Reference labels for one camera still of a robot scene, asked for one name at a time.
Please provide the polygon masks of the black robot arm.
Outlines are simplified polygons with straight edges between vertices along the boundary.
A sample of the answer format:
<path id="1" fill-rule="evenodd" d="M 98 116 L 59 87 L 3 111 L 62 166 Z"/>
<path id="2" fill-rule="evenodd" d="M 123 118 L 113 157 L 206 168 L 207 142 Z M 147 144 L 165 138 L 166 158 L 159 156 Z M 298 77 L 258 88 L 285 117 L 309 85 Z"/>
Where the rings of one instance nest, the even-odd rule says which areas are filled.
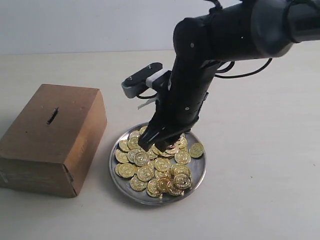
<path id="1" fill-rule="evenodd" d="M 155 113 L 139 146 L 164 150 L 189 131 L 222 64 L 279 58 L 294 44 L 319 38 L 317 0 L 242 0 L 184 18 L 173 32 L 176 57 L 171 75 L 157 94 Z"/>

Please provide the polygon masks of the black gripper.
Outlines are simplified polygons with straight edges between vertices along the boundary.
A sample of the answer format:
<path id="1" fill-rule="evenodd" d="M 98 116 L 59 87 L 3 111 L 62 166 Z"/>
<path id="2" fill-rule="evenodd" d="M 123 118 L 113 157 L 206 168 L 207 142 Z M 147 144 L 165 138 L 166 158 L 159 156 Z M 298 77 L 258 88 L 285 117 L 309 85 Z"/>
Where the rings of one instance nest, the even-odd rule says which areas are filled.
<path id="1" fill-rule="evenodd" d="M 193 127 L 219 62 L 214 60 L 211 16 L 187 17 L 173 32 L 176 54 L 167 85 L 159 92 L 156 112 L 138 145 L 164 152 Z"/>

